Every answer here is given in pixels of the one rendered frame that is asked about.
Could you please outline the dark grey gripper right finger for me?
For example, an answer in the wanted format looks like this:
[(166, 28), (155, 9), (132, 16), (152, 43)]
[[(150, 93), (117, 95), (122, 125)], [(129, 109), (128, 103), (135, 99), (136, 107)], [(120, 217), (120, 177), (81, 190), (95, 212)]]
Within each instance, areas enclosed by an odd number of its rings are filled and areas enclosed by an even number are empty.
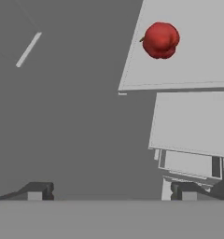
[(224, 195), (208, 192), (192, 182), (173, 182), (171, 184), (171, 192), (172, 201), (224, 200)]

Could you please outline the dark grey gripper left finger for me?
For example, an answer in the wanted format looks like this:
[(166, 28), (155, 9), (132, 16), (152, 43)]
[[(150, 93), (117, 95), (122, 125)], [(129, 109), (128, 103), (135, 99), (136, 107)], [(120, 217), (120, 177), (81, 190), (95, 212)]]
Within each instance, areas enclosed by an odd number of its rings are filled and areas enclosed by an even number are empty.
[(53, 201), (53, 191), (54, 184), (52, 182), (29, 182), (20, 190), (0, 196), (0, 201)]

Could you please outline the pale grey freezer drawer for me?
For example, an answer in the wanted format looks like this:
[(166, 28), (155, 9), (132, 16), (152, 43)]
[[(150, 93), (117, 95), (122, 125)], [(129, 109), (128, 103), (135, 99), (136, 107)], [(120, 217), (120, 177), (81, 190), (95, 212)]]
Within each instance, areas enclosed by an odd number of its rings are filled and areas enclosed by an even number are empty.
[(162, 175), (163, 201), (172, 201), (173, 182), (192, 182), (208, 192), (224, 195), (224, 158), (156, 148), (154, 159)]

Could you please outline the grey freezer door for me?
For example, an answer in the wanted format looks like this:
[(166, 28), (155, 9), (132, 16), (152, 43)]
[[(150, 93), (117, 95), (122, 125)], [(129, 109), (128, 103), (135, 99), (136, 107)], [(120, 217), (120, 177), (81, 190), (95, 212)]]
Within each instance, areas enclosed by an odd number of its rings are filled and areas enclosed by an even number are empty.
[(142, 0), (20, 0), (42, 31), (23, 67), (0, 55), (0, 195), (157, 200), (155, 95), (118, 86)]

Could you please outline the red bell pepper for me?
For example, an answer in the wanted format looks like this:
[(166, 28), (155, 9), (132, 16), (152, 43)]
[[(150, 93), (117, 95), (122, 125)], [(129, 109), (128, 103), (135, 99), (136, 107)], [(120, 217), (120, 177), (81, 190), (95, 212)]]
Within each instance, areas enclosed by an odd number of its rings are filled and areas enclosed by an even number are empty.
[(154, 59), (169, 59), (180, 41), (179, 32), (168, 22), (155, 22), (140, 39), (145, 52)]

